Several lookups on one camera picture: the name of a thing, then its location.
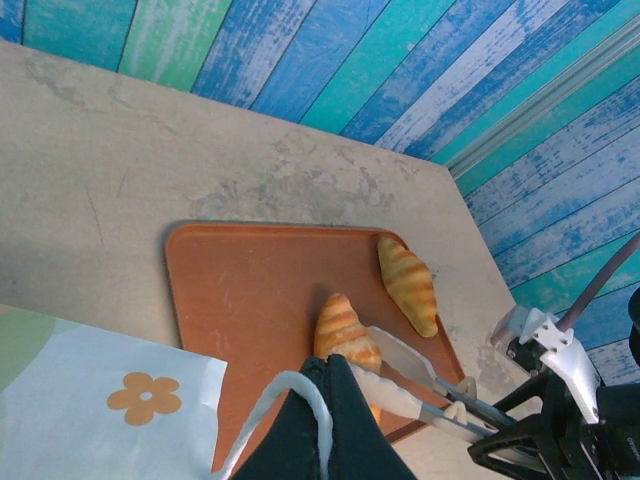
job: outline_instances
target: orange tray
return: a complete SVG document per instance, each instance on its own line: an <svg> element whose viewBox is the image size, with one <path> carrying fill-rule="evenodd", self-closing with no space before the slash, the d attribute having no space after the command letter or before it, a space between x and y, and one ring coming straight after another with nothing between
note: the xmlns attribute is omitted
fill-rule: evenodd
<svg viewBox="0 0 640 480"><path fill-rule="evenodd" d="M435 337L422 338L385 291L376 250L380 235L404 244L395 233L376 229L197 223L171 233L166 257L182 345L229 363L218 410L216 468L267 384L283 370L299 370L313 354L316 319L333 292L351 300L364 325L377 325L411 345L446 380L462 380L442 326ZM382 375L436 407L445 405L386 364ZM278 410L279 405L256 430L242 459L264 438ZM422 426L382 415L389 441Z"/></svg>

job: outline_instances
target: black bag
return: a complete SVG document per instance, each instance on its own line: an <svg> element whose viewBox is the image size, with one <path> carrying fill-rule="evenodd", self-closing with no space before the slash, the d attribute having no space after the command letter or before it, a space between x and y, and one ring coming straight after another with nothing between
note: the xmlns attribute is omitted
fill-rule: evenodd
<svg viewBox="0 0 640 480"><path fill-rule="evenodd" d="M300 370L320 390L333 418L330 480L415 479L384 438L342 355L305 360ZM269 433L234 480L319 480L318 425L290 391Z"/></svg>

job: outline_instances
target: bread roll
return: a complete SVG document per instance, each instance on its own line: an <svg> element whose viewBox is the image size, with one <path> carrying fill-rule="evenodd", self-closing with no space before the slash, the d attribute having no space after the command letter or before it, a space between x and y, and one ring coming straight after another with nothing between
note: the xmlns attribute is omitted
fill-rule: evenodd
<svg viewBox="0 0 640 480"><path fill-rule="evenodd" d="M320 312L313 342L313 354L327 358L339 353L351 363L380 374L382 358L376 342L369 336L351 302L344 295L334 293ZM380 425L380 408L369 405L371 414Z"/></svg>
<svg viewBox="0 0 640 480"><path fill-rule="evenodd" d="M385 289L423 337L438 333L438 306L431 272L410 250L395 240L378 241L378 260Z"/></svg>

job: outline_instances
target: turquoise wall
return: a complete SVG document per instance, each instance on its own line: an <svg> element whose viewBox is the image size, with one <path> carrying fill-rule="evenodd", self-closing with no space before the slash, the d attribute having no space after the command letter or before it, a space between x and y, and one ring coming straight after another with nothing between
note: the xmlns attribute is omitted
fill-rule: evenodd
<svg viewBox="0 0 640 480"><path fill-rule="evenodd" d="M0 36L449 165L639 14L638 0L0 0ZM639 76L634 50L457 178L517 301L562 312L640 229ZM579 322L613 382L640 380L624 344L639 262Z"/></svg>

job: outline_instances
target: white string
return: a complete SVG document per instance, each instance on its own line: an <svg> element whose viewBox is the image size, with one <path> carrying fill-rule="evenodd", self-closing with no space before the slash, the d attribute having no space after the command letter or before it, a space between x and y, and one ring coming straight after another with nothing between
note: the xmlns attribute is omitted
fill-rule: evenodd
<svg viewBox="0 0 640 480"><path fill-rule="evenodd" d="M304 398L311 410L313 416L318 422L318 457L320 459L320 478L329 480L329 454L333 446L333 419L327 408L327 404L322 398L322 394L318 387L300 372L281 372L271 381L267 388L264 389L262 395L256 402L249 417L244 422L236 441L231 447L229 455L224 461L224 465L220 470L214 472L211 480L228 480L231 471L238 463L238 459L247 445L249 438L253 434L256 427L262 422L265 415L271 410L276 399L286 390L293 390L302 398Z"/></svg>

